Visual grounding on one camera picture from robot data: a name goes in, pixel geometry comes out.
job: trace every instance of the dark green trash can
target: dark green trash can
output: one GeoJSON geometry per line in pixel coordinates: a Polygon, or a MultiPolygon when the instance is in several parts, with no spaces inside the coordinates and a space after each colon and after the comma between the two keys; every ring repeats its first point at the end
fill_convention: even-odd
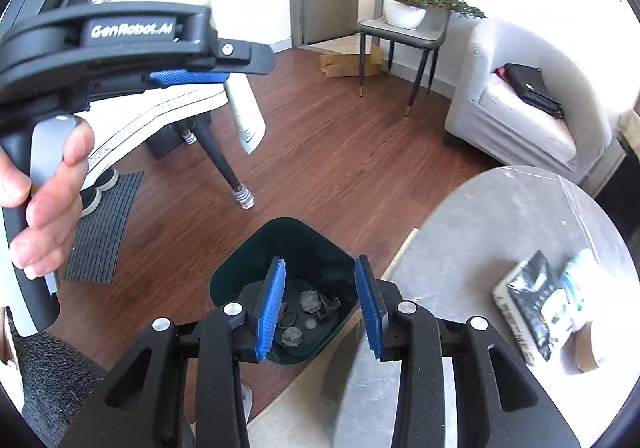
{"type": "Polygon", "coordinates": [[[267,357],[282,365],[308,362],[340,330],[358,301],[354,260],[313,228],[291,217],[268,221],[213,272],[209,295],[217,307],[236,300],[246,284],[265,278],[271,259],[277,255],[287,267],[283,301],[287,302],[288,311],[295,311],[303,340],[299,346],[285,346],[280,338],[284,330],[278,327],[267,357]],[[302,327],[310,317],[316,317],[304,313],[298,305],[300,291],[305,289],[315,289],[327,300],[340,301],[340,306],[325,318],[314,318],[318,325],[313,330],[302,327]]]}

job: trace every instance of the finger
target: finger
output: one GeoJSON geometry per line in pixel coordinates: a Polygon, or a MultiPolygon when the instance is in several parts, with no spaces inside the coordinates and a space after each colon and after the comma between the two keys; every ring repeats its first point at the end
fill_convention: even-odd
{"type": "Polygon", "coordinates": [[[27,206],[29,226],[43,228],[66,213],[78,198],[87,170],[86,159],[73,167],[60,163],[53,177],[42,185],[27,206]]]}
{"type": "Polygon", "coordinates": [[[40,259],[31,266],[24,268],[24,274],[27,278],[33,280],[37,277],[42,277],[62,266],[65,259],[69,256],[69,253],[71,253],[71,248],[74,245],[75,238],[76,231],[73,230],[62,244],[46,255],[43,259],[40,259]]]}
{"type": "Polygon", "coordinates": [[[18,268],[26,268],[46,257],[75,229],[82,217],[82,200],[76,196],[71,208],[44,228],[27,228],[11,242],[9,256],[18,268]]]}
{"type": "Polygon", "coordinates": [[[0,207],[18,206],[27,199],[31,180],[18,170],[0,149],[0,207]]]}
{"type": "Polygon", "coordinates": [[[95,135],[90,125],[82,120],[65,141],[63,158],[69,167],[85,160],[94,149],[95,135]]]}

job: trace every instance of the black sneaker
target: black sneaker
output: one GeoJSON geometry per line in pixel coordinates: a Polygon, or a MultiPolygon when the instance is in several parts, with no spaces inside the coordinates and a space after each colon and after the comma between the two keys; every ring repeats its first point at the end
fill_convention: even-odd
{"type": "Polygon", "coordinates": [[[107,170],[100,174],[100,176],[94,183],[94,188],[97,191],[104,192],[110,188],[113,188],[118,182],[119,177],[120,174],[118,173],[118,171],[113,167],[109,167],[107,168],[107,170]]]}
{"type": "Polygon", "coordinates": [[[102,194],[90,186],[80,191],[80,197],[82,197],[82,217],[85,217],[98,208],[102,194]]]}

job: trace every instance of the handbag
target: handbag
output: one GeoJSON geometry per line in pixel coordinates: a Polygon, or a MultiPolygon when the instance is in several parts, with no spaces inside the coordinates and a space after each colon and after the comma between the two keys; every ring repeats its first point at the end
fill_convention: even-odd
{"type": "Polygon", "coordinates": [[[523,102],[553,116],[556,120],[564,120],[562,105],[546,90],[541,69],[521,64],[505,64],[503,79],[513,87],[523,102]]]}

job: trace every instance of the trash can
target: trash can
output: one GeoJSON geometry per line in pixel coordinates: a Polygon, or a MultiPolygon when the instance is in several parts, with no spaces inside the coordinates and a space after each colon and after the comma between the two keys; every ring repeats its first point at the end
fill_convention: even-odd
{"type": "Polygon", "coordinates": [[[282,365],[311,361],[356,306],[354,259],[298,219],[272,219],[213,272],[209,284],[213,303],[220,307],[234,301],[246,284],[264,280],[274,256],[281,256],[286,263],[287,284],[282,320],[278,320],[267,358],[282,365]],[[320,305],[316,311],[304,302],[309,296],[313,300],[313,292],[320,305]],[[292,343],[289,327],[302,333],[298,345],[292,343]]]}

